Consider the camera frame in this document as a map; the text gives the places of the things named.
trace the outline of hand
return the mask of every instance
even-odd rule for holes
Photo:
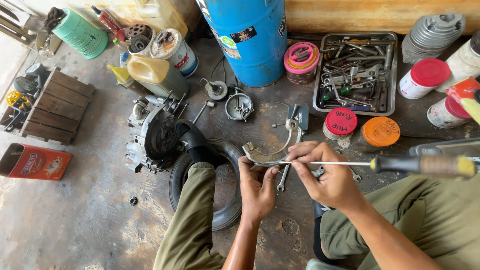
[[[292,167],[312,199],[340,211],[362,205],[364,198],[353,181],[348,165],[324,164],[325,173],[317,179],[304,164],[314,161],[347,161],[344,155],[336,153],[327,143],[319,144],[317,141],[297,143],[289,147],[288,151],[290,155],[286,161],[293,161]]]
[[[280,167],[255,165],[250,168],[252,164],[246,156],[239,158],[242,220],[260,224],[275,205],[274,183]]]

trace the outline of leg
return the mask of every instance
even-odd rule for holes
[[[410,176],[365,197],[388,221],[444,269],[480,264],[480,174],[469,181]],[[368,252],[362,236],[339,211],[321,221],[321,241],[333,259]],[[378,268],[371,255],[359,269]]]
[[[225,258],[210,253],[215,169],[199,162],[188,171],[177,212],[158,249],[154,270],[220,270]]]

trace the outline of red spray can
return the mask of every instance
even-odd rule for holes
[[[117,23],[105,10],[99,10],[95,6],[91,6],[91,8],[95,11],[96,17],[114,34],[122,29],[119,23]]]

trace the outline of green plastic basket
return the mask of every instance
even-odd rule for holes
[[[69,8],[64,8],[66,16],[52,29],[61,40],[72,46],[85,58],[92,59],[105,50],[108,36]]]

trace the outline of orange lid jar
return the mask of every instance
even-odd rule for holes
[[[390,146],[400,138],[400,127],[384,116],[368,120],[352,137],[355,148],[363,153],[374,152]]]

